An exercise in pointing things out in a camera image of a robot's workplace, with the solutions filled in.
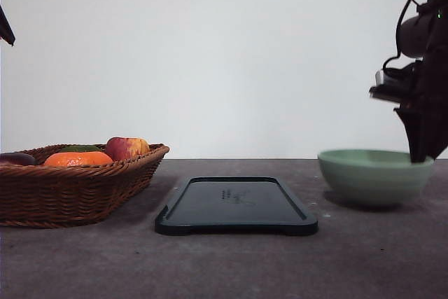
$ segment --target bowl rim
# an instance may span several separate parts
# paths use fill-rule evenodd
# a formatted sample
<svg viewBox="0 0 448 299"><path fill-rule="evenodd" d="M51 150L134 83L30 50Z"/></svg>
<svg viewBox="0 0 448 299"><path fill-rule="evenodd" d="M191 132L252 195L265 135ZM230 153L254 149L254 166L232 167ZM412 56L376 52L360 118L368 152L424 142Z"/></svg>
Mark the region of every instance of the bowl rim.
<svg viewBox="0 0 448 299"><path fill-rule="evenodd" d="M334 148L329 150L321 151L317 158L319 161L332 162L339 165L350 165L354 167L366 167L366 168L383 168L383 169L396 169L396 168L417 168L417 167L430 167L434 163L434 159L430 156L426 156L425 161L423 162L375 162L371 161L366 164L366 161L339 158L332 156L332 153L335 152L380 152L380 153L395 153L395 154L405 154L409 155L408 152L403 151L392 151L392 150L382 150L382 149L373 149L373 148Z"/></svg>

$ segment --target purple fruit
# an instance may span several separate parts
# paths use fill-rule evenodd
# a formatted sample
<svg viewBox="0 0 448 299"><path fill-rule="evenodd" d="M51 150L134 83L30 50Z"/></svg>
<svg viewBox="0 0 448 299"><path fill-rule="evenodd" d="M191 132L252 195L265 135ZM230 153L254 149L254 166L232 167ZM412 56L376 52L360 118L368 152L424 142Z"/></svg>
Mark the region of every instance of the purple fruit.
<svg viewBox="0 0 448 299"><path fill-rule="evenodd" d="M36 159L30 155L20 152L0 153L0 165L35 165Z"/></svg>

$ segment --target wicker basket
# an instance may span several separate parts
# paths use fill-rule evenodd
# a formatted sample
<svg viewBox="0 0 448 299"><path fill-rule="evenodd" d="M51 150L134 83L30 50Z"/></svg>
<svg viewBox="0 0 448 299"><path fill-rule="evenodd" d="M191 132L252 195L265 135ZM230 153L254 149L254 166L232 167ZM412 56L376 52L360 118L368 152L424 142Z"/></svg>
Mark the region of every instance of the wicker basket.
<svg viewBox="0 0 448 299"><path fill-rule="evenodd" d="M67 144L21 151L38 164ZM169 148L100 166L9 165L0 169L0 225L61 228L104 220L142 191Z"/></svg>

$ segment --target red apple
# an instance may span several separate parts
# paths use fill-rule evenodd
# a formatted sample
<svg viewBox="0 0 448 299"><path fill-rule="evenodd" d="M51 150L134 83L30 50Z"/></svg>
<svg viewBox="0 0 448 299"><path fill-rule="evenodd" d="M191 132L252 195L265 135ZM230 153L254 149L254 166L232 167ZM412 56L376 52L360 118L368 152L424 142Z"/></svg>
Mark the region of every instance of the red apple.
<svg viewBox="0 0 448 299"><path fill-rule="evenodd" d="M30 155L20 152L14 153L1 153L0 154L0 165L35 165L36 159Z"/></svg>
<svg viewBox="0 0 448 299"><path fill-rule="evenodd" d="M125 160L149 152L149 145L142 138L114 137L107 141L104 152L114 161Z"/></svg>

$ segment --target woven basket rim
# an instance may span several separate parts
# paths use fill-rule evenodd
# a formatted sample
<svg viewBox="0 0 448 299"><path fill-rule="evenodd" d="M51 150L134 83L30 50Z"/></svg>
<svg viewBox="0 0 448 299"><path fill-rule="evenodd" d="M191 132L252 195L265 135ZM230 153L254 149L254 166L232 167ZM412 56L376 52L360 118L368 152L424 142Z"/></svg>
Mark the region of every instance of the woven basket rim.
<svg viewBox="0 0 448 299"><path fill-rule="evenodd" d="M19 153L27 153L31 151L40 151L50 147L68 146L66 144L49 145L40 148L33 148L31 150L17 151ZM164 156L169 152L169 147L164 144L151 144L150 152L143 155L135 156L131 159L114 161L105 165L79 165L70 167L60 166L21 166L21 165L3 165L0 169L0 177L11 175L25 175L25 174L63 174L69 176L79 175L116 175L120 172L133 170L148 162L154 161L156 158Z"/></svg>

